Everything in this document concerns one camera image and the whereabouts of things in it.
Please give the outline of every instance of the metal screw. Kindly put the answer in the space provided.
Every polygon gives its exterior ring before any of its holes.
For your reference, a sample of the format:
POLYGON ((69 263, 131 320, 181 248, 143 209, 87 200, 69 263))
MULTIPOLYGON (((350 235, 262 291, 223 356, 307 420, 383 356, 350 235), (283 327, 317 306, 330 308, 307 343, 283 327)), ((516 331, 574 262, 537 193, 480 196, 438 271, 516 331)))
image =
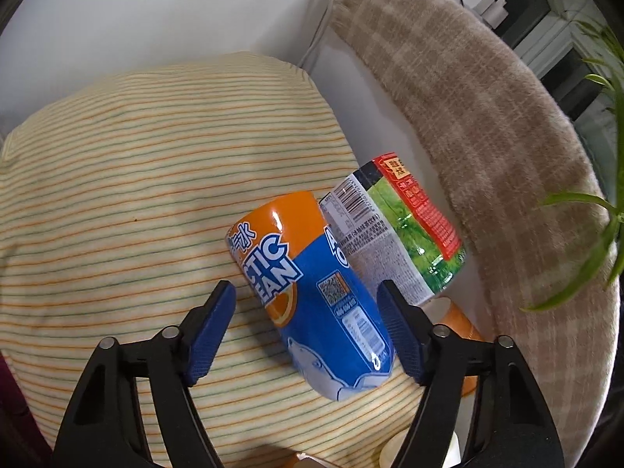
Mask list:
POLYGON ((107 336, 107 337, 103 337, 100 340, 100 348, 103 348, 104 350, 108 350, 110 347, 112 347, 115 344, 115 338, 111 337, 111 336, 107 336))
POLYGON ((512 346, 514 346, 514 340, 511 339, 509 336, 503 335, 498 338, 498 344, 505 348, 511 348, 512 346))
POLYGON ((180 334, 180 330, 176 326, 169 326, 162 330, 162 337, 172 339, 180 334))
POLYGON ((433 326, 433 333, 437 337, 447 337, 450 334, 450 329, 443 324, 438 324, 437 326, 433 326))

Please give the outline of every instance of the white surface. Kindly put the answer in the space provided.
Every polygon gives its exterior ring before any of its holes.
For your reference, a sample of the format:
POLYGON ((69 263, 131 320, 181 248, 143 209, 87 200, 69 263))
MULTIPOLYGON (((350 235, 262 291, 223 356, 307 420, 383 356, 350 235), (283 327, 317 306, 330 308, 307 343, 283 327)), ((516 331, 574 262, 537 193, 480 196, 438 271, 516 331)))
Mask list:
MULTIPOLYGON (((458 226, 429 157, 410 123, 379 86, 353 51, 328 30, 319 45, 311 76, 332 107, 360 165, 395 151, 420 182, 432 202, 458 226)), ((463 269, 443 292, 456 303, 477 330, 489 339, 491 317, 483 300, 475 259, 467 253, 463 269)))
MULTIPOLYGON (((399 453, 399 449, 403 444, 405 436, 408 435, 408 431, 409 429, 405 429, 400 433, 397 433, 397 435, 393 436, 388 443, 384 445, 384 448, 382 448, 381 454, 379 455, 380 468, 390 468, 392 466, 392 461, 394 461, 394 458, 399 453)), ((442 464, 442 468, 450 468, 459 464, 462 460, 455 432, 453 432, 453 436, 450 438, 450 444, 448 446, 448 451, 446 453, 444 463, 442 464)))
POLYGON ((251 50, 297 62, 326 0, 24 0, 0 36, 0 133, 101 76, 251 50))

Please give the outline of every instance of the striped fabric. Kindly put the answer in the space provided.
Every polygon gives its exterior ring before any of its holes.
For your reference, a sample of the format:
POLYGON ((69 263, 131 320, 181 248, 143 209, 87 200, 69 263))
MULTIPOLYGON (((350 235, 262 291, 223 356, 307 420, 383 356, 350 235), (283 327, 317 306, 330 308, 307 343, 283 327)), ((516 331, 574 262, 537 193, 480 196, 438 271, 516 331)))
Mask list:
POLYGON ((346 403, 311 390, 223 240, 272 197, 320 196, 356 167, 308 75, 249 53, 113 77, 13 131, 0 161, 0 347, 45 438, 99 339, 147 339, 230 279, 235 316, 192 389, 224 464, 280 466, 292 449, 373 466, 420 390, 400 366, 346 403))

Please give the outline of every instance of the striped cushion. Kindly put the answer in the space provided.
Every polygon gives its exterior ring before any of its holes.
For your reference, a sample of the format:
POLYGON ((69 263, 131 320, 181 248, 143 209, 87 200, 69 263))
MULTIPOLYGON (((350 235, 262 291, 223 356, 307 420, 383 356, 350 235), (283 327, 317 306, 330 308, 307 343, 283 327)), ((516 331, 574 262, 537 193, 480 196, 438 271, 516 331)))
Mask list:
MULTIPOLYGON (((410 422, 419 389, 400 367, 346 403, 311 390, 223 241, 272 197, 320 196, 357 167, 304 71, 237 53, 113 77, 33 115, 1 158, 0 347, 51 444, 99 339, 147 339, 220 279, 236 314, 192 394, 226 466, 293 449, 369 467, 410 422)), ((167 464, 148 382, 139 393, 167 464)))

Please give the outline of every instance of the wall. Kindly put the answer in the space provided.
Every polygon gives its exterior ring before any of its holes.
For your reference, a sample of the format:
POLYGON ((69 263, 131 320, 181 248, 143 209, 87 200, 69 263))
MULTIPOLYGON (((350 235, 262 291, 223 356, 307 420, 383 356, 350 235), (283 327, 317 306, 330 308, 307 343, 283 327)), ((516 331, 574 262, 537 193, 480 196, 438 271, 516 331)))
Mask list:
POLYGON ((0 36, 0 133, 99 77, 252 50, 296 62, 327 0, 24 0, 0 36))

